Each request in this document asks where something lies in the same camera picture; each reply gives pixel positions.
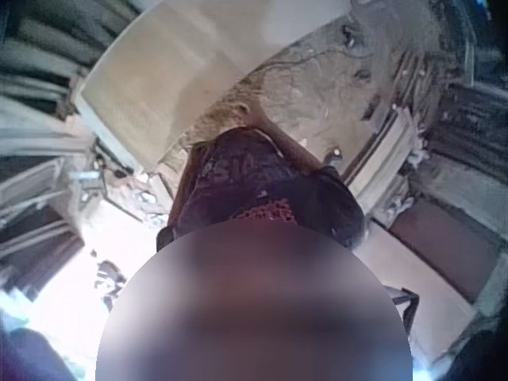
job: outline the brown panel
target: brown panel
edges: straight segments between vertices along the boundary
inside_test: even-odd
[[[498,259],[497,247],[439,206],[418,200],[391,232],[474,302]]]

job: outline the person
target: person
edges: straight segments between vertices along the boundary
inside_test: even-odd
[[[238,108],[244,127],[191,149],[157,251],[197,229],[245,218],[298,224],[354,247],[364,215],[337,170],[282,131],[257,101]]]

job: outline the fabric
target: fabric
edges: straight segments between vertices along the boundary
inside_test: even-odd
[[[157,250],[208,225],[235,218],[297,223],[351,247],[364,215],[337,170],[303,175],[252,129],[220,135],[203,157],[196,184],[175,226],[157,237]]]

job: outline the dirt ground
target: dirt ground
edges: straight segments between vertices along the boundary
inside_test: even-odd
[[[398,58],[406,49],[439,49],[439,27],[426,0],[382,2],[381,9],[353,10],[310,33],[258,67],[215,103],[168,151],[167,182],[173,191],[190,146],[241,125],[233,103],[257,97],[267,115],[317,158],[339,148],[343,171],[371,138],[362,121],[369,102],[391,89]],[[353,58],[346,52],[344,24],[358,21],[369,53]],[[359,78],[367,71],[370,78]]]

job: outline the plywood sheet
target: plywood sheet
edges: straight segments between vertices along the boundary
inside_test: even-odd
[[[99,60],[78,107],[96,115],[90,126],[113,152],[120,144],[151,171],[238,80],[348,8],[335,0],[162,2]]]
[[[446,351],[474,317],[474,309],[457,291],[379,225],[372,224],[355,255],[382,284],[420,295],[410,343],[417,343],[411,348],[421,351],[414,355],[426,365]]]

